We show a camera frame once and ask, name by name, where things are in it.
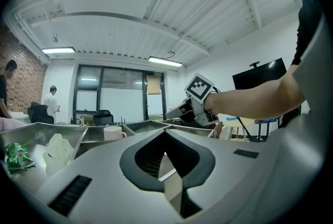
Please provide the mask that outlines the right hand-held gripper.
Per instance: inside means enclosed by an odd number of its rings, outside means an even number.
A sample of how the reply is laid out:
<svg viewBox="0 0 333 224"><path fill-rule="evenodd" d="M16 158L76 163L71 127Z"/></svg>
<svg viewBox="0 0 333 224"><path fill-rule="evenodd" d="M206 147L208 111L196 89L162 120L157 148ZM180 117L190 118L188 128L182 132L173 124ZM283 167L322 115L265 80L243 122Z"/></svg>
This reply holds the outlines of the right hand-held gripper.
<svg viewBox="0 0 333 224"><path fill-rule="evenodd" d="M218 117L214 117L204 108L208 95L220 92L212 81L196 73L186 85L184 91L186 98L182 103L166 113L167 119L180 118L185 122L196 122L201 127L207 127L219 122Z"/></svg>

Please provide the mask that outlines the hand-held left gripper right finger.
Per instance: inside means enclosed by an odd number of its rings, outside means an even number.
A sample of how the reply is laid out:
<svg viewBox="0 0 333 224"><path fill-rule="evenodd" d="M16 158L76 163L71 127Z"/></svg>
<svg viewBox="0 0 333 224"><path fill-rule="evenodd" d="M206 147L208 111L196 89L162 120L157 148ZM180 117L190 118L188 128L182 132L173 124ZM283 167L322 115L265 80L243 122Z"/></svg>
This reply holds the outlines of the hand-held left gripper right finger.
<svg viewBox="0 0 333 224"><path fill-rule="evenodd" d="M183 180L183 189L200 186L215 167L215 156L207 148L177 134L165 131L165 152Z"/></svg>

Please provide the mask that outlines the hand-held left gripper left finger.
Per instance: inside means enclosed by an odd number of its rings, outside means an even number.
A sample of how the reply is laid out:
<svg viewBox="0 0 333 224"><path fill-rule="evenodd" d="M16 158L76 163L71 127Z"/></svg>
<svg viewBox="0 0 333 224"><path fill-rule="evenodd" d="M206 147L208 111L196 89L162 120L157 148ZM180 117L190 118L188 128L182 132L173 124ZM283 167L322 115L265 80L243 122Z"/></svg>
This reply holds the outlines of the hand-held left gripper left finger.
<svg viewBox="0 0 333 224"><path fill-rule="evenodd" d="M158 180L160 165L165 153L165 131L128 147L121 155L120 168L124 176L143 191L164 192L164 183Z"/></svg>

